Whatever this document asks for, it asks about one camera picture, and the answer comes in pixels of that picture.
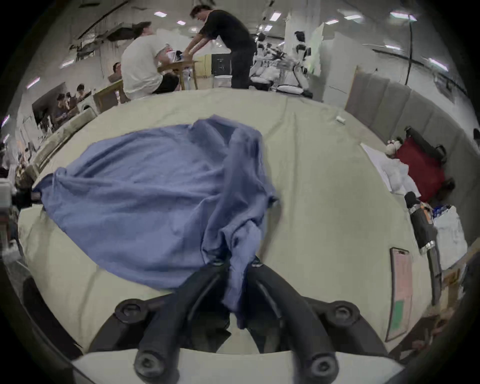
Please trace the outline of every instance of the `wooden table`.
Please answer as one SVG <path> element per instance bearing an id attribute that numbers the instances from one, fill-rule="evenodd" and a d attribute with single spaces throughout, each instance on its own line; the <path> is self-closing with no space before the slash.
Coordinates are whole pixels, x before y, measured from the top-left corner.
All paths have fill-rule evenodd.
<path id="1" fill-rule="evenodd" d="M 161 67 L 158 67 L 158 72 L 164 72 L 164 71 L 170 71 L 173 70 L 180 78 L 180 86 L 182 90 L 185 90 L 185 84 L 183 82 L 183 76 L 181 72 L 185 68 L 192 68 L 193 69 L 193 82 L 195 83 L 195 89 L 198 90 L 198 85 L 197 85 L 197 73 L 195 72 L 195 63 L 196 61 L 194 60 L 189 60 L 189 61 L 176 61 L 170 64 L 162 65 Z"/>

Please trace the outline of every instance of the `white t-shirt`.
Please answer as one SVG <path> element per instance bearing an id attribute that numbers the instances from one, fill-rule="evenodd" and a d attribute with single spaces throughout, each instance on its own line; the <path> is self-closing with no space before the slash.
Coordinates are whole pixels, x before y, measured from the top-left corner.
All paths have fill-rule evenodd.
<path id="1" fill-rule="evenodd" d="M 157 72 L 156 56 L 167 44 L 157 35 L 140 36 L 124 51 L 121 57 L 123 91 L 130 99 L 151 95 L 162 82 Z"/>

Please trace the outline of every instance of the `gray padded wall panel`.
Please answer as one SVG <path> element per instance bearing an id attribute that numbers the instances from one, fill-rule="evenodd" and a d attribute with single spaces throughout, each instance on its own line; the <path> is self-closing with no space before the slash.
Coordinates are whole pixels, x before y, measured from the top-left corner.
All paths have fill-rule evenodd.
<path id="1" fill-rule="evenodd" d="M 365 92 L 354 116 L 367 127 L 371 127 L 373 119 L 377 115 L 388 82 L 388 79 L 372 75 L 365 87 Z"/>
<path id="2" fill-rule="evenodd" d="M 360 101 L 363 98 L 365 88 L 371 76 L 372 75 L 370 73 L 365 73 L 362 71 L 358 71 L 355 74 L 352 87 L 350 89 L 350 95 L 348 96 L 347 105 L 345 106 L 345 111 L 347 111 L 350 115 L 357 115 Z"/>
<path id="3" fill-rule="evenodd" d="M 447 151 L 447 156 L 449 156 L 461 133 L 461 128 L 448 113 L 443 112 L 439 108 L 435 108 L 435 112 L 425 127 L 422 136 L 434 147 L 443 145 Z"/>
<path id="4" fill-rule="evenodd" d="M 465 240 L 471 245 L 480 237 L 480 179 L 473 189 L 467 193 L 460 207 L 457 207 L 460 216 Z"/>
<path id="5" fill-rule="evenodd" d="M 390 82 L 370 129 L 386 143 L 392 138 L 398 119 L 410 95 L 410 88 Z"/>
<path id="6" fill-rule="evenodd" d="M 446 202 L 459 207 L 463 204 L 467 193 L 480 180 L 480 156 L 463 131 L 460 132 L 455 147 L 447 155 L 448 159 L 444 167 L 445 177 L 453 177 L 456 187 L 447 197 Z"/>
<path id="7" fill-rule="evenodd" d="M 392 137 L 400 136 L 402 139 L 405 139 L 405 127 L 408 125 L 420 134 L 423 134 L 434 109 L 435 106 L 431 101 L 417 92 L 411 91 L 402 115 L 398 119 L 396 128 L 392 133 Z"/>

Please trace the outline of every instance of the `black pants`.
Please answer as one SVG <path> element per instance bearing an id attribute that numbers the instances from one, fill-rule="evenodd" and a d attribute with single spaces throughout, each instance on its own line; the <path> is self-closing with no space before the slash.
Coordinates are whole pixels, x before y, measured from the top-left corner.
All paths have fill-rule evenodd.
<path id="1" fill-rule="evenodd" d="M 232 51 L 232 88 L 248 89 L 254 53 L 252 48 Z"/>
<path id="2" fill-rule="evenodd" d="M 163 75 L 162 83 L 152 93 L 159 95 L 161 93 L 173 92 L 177 88 L 179 81 L 178 76 L 166 73 Z"/>

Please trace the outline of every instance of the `beige tablecloth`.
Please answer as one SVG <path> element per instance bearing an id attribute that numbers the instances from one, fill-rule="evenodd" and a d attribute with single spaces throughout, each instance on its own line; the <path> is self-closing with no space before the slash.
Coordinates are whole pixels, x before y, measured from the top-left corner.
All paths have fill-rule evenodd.
<path id="1" fill-rule="evenodd" d="M 98 116 L 60 149 L 39 179 L 71 163 L 93 142 L 213 114 L 264 136 L 265 165 L 281 204 L 269 213 L 261 259 L 303 296 L 355 303 L 384 340 L 392 293 L 389 249 L 407 249 L 413 258 L 412 327 L 431 300 L 428 261 L 418 252 L 401 199 L 387 190 L 359 145 L 382 150 L 383 144 L 343 110 L 304 98 L 226 88 L 150 96 Z M 337 115 L 345 125 L 335 120 Z M 45 302 L 84 349 L 120 301 L 164 293 L 99 268 L 41 206 L 21 212 L 19 231 Z"/>

